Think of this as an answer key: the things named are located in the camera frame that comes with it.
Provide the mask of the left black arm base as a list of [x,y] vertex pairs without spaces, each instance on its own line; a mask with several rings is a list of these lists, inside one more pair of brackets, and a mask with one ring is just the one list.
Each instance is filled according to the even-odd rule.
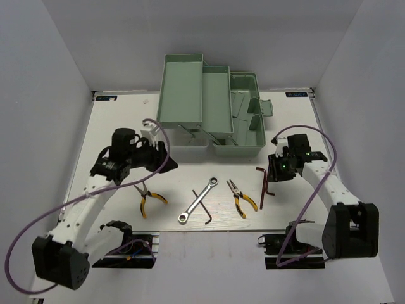
[[151,250],[143,242],[136,242],[128,245],[113,255],[97,261],[92,267],[95,269],[151,269],[154,267],[154,258],[158,257],[159,233],[152,232],[134,234],[133,239],[141,239],[148,244]]

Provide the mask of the green toolbox with clear lid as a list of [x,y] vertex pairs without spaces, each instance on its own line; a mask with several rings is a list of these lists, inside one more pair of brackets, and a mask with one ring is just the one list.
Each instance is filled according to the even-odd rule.
[[165,56],[156,117],[163,128],[210,141],[218,156],[255,157],[271,116],[255,73],[208,65],[202,54]]

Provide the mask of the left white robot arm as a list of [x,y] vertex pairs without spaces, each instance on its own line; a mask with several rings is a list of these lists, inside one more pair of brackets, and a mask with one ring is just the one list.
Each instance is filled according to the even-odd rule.
[[134,168],[165,173],[178,167],[166,150],[168,138],[158,140],[157,125],[144,123],[139,134],[118,128],[111,144],[97,156],[84,188],[83,200],[72,204],[63,220],[46,236],[32,244],[37,277],[76,290],[85,281],[90,267],[108,252],[130,251],[134,245],[129,224],[112,220],[93,236],[90,229],[118,186]]

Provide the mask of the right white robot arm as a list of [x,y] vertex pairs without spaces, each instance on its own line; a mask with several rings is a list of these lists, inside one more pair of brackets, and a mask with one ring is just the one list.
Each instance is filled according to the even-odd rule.
[[303,220],[307,201],[297,219],[286,228],[279,253],[286,248],[295,253],[308,245],[322,250],[329,259],[371,258],[378,253],[379,211],[375,204],[364,203],[353,195],[332,173],[326,156],[313,151],[306,134],[272,139],[276,150],[268,157],[268,182],[290,181],[300,175],[328,211],[325,224]]

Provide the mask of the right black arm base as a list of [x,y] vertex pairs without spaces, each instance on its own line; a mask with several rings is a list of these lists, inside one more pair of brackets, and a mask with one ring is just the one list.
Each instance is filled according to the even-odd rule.
[[[313,252],[312,254],[298,261],[292,262],[286,266],[278,267],[276,265],[276,261],[279,251],[281,250],[284,243],[284,239],[284,233],[262,234],[257,239],[258,246],[264,249],[266,270],[300,270],[325,268],[326,259],[323,256],[322,249],[318,249],[316,252]],[[298,257],[305,253],[312,252],[314,249],[315,247],[308,244],[296,243],[293,246],[288,244],[280,259],[280,263]]]

